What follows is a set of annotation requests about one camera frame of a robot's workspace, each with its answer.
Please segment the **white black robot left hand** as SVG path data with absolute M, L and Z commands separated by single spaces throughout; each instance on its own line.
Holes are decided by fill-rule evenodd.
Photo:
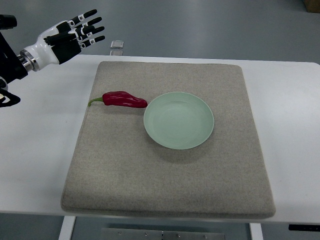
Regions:
M 89 19 L 97 12 L 92 9 L 45 30 L 37 37 L 35 44 L 20 52 L 18 59 L 28 72 L 36 72 L 50 64 L 61 65 L 80 54 L 83 49 L 103 41 L 105 36 L 98 36 L 98 33 L 105 28 L 95 27 L 102 18 Z

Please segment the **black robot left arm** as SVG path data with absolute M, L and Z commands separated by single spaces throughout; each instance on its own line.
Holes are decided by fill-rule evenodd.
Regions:
M 28 75 L 28 71 L 21 62 L 3 34 L 0 34 L 0 107 L 11 107 L 18 104 L 20 97 L 8 91 L 8 84 L 14 80 L 21 80 Z

